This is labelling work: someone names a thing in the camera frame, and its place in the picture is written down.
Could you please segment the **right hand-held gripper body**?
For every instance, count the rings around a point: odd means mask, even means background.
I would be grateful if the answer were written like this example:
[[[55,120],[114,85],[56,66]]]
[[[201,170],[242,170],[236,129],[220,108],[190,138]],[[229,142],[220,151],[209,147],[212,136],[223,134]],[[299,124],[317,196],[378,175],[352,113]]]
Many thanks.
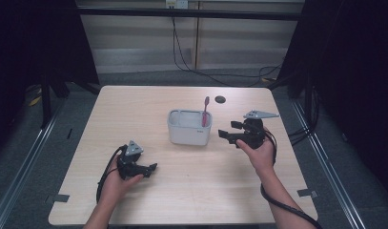
[[[259,148],[266,139],[272,141],[274,149],[276,149],[276,140],[274,135],[264,128],[263,119],[269,117],[277,117],[277,114],[251,110],[244,115],[242,128],[244,133],[249,137],[246,143],[252,148]]]

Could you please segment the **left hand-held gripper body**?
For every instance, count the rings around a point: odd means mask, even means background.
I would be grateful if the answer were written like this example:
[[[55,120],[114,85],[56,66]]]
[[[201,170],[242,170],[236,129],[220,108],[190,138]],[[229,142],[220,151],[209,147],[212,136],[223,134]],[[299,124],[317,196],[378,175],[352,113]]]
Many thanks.
[[[117,159],[117,169],[122,179],[144,175],[144,168],[136,164],[144,150],[131,140],[127,145],[121,147],[121,154]]]

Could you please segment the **pink grey toothbrush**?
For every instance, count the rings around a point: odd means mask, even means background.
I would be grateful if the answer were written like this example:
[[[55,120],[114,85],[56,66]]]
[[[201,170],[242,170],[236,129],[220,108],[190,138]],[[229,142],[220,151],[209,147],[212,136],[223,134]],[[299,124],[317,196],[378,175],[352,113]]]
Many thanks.
[[[204,100],[204,110],[202,113],[202,121],[201,121],[202,127],[205,127],[206,123],[207,123],[207,108],[208,108],[209,103],[210,103],[210,98],[208,96],[206,96],[205,100]]]

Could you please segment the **white toothbrush holder box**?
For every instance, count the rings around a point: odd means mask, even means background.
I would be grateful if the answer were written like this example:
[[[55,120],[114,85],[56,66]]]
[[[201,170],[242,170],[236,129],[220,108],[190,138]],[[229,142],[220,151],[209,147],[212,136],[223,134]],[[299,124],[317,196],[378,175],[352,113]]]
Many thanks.
[[[202,127],[203,111],[172,110],[167,118],[171,143],[205,146],[210,138],[213,117],[207,113],[207,123]]]

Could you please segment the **person's right hand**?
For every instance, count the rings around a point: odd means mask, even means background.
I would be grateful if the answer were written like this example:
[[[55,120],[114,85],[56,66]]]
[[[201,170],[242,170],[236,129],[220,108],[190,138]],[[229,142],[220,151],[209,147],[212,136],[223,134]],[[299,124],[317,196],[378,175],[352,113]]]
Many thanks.
[[[265,140],[257,149],[252,149],[240,139],[236,143],[248,156],[251,164],[255,168],[256,174],[261,180],[266,177],[271,177],[275,173],[273,165],[274,145],[271,140]]]

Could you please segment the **person's left hand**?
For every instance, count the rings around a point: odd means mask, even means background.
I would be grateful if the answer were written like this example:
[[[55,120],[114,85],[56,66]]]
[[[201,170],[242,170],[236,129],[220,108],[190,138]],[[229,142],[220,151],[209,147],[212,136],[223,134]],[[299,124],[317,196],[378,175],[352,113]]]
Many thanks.
[[[117,202],[142,179],[142,175],[122,179],[117,172],[110,173],[104,182],[98,205],[106,208],[113,208]]]

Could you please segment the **black stand leg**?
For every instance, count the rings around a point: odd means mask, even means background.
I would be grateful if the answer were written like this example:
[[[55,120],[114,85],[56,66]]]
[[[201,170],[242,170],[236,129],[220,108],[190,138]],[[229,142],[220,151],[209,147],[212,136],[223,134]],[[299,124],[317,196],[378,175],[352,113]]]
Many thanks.
[[[51,87],[46,74],[41,75],[41,98],[43,111],[41,128],[45,129],[51,120]]]

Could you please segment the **black curtain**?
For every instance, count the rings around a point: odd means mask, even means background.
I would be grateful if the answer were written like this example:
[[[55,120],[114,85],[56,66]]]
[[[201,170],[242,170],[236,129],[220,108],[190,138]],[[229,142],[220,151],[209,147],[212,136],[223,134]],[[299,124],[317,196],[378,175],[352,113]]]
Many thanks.
[[[305,0],[278,80],[315,87],[388,193],[388,0]]]
[[[31,85],[99,82],[75,0],[0,0],[0,149]]]

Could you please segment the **black horizontal bar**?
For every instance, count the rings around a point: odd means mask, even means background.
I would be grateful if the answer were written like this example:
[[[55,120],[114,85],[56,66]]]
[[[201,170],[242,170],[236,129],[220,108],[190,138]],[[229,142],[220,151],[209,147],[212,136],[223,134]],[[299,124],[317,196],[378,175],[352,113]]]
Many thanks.
[[[301,13],[287,12],[255,12],[230,10],[167,10],[167,9],[124,9],[124,8],[93,8],[79,7],[77,11],[86,15],[116,16],[153,16],[153,17],[192,17],[217,19],[254,19],[298,21],[303,18]]]

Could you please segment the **grey table corner bracket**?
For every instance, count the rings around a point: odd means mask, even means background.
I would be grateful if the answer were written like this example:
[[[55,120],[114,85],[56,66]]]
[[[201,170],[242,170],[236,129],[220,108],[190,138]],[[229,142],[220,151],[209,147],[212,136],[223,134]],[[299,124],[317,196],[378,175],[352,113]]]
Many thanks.
[[[69,198],[70,198],[69,195],[61,195],[61,194],[50,195],[46,197],[45,202],[49,204],[53,204],[55,202],[67,202]]]
[[[303,198],[303,197],[310,197],[310,198],[316,198],[317,197],[317,192],[314,191],[314,190],[310,190],[310,189],[302,189],[302,190],[298,190],[297,191],[297,194]]]

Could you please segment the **metal floor rail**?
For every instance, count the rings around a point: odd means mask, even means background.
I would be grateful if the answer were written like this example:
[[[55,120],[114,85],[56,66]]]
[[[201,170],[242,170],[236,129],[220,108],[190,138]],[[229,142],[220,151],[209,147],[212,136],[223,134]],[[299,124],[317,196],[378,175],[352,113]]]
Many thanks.
[[[317,159],[322,167],[322,170],[327,177],[330,186],[332,187],[335,196],[339,202],[345,217],[348,219],[352,229],[367,229],[362,220],[360,213],[354,202],[351,200],[348,192],[342,184],[336,169],[334,168],[330,158],[328,157],[324,147],[322,146],[316,133],[311,131],[311,127],[307,124],[305,112],[298,101],[293,102],[297,118],[301,123],[302,128],[306,131],[308,141],[310,142]]]
[[[26,181],[31,174],[34,164],[39,158],[47,140],[49,139],[49,136],[51,135],[51,131],[55,126],[57,117],[60,115],[64,105],[65,101],[61,100],[45,127],[39,131],[38,136],[34,140],[27,156],[21,164],[21,167],[18,169],[13,181],[10,183],[7,192],[0,200],[0,229],[3,229],[15,202],[18,200]]]

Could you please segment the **white wall socket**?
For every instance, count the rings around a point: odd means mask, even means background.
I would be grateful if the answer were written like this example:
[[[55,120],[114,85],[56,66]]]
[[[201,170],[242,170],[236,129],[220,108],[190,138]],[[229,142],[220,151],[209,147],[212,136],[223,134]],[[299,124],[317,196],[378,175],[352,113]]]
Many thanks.
[[[187,10],[189,8],[188,0],[165,0],[167,9]]]

